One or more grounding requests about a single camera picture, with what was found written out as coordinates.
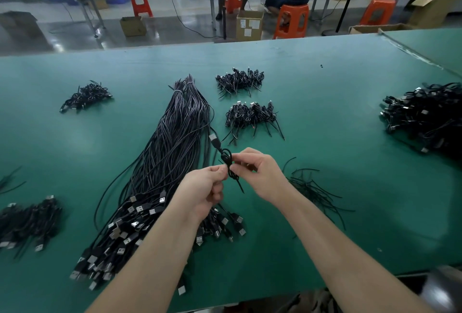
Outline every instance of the green tabletop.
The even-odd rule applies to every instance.
[[[274,103],[286,141],[259,130],[240,135],[287,171],[318,168],[320,186],[343,196],[346,234],[391,272],[427,269],[462,259],[462,173],[436,154],[419,155],[391,139],[379,119],[386,95],[422,82],[457,81],[372,34],[230,44],[157,46],[0,58],[0,176],[23,166],[27,183],[1,196],[37,203],[54,194],[66,209],[61,232],[43,252],[23,258],[0,253],[3,312],[82,312],[98,292],[69,275],[93,240],[93,211],[109,182],[139,154],[171,97],[167,86],[189,73],[215,109],[212,126],[224,136],[225,113],[237,100]],[[215,76],[232,67],[265,71],[262,91],[218,100]],[[101,81],[114,101],[59,113],[78,85]],[[106,207],[117,203],[120,183]],[[225,204],[244,218],[247,234],[230,243],[207,239],[194,250],[187,293],[171,311],[184,311],[322,287],[299,239],[272,205],[243,182],[225,182]],[[338,218],[332,215],[337,225]]]
[[[462,28],[385,33],[396,42],[462,77]]]

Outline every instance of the hand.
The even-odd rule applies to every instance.
[[[276,207],[287,191],[293,188],[270,155],[248,147],[240,153],[232,154],[232,158],[235,163],[230,169],[245,179],[258,196]]]
[[[184,176],[173,195],[171,204],[186,211],[199,224],[213,205],[223,199],[223,183],[228,178],[226,165],[197,169]]]

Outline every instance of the left hand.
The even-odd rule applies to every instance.
[[[197,169],[184,176],[173,195],[172,204],[181,207],[199,224],[213,205],[223,199],[223,183],[228,178],[226,165]]]

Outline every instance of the black pole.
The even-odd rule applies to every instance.
[[[333,36],[337,35],[339,33],[340,27],[342,26],[343,18],[345,17],[345,14],[347,13],[348,5],[350,4],[351,0],[346,0],[345,7],[343,8],[342,15],[340,17],[339,23],[337,24],[337,28],[335,29],[335,32],[333,30],[325,30],[322,31],[323,36]]]
[[[221,6],[221,13],[223,15],[223,39],[226,39],[226,7],[225,7],[226,0],[222,0],[222,1],[223,1],[223,5]]]

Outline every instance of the dark shorts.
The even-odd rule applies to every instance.
[[[274,6],[278,9],[283,5],[305,5],[308,4],[309,0],[266,0],[265,7]]]

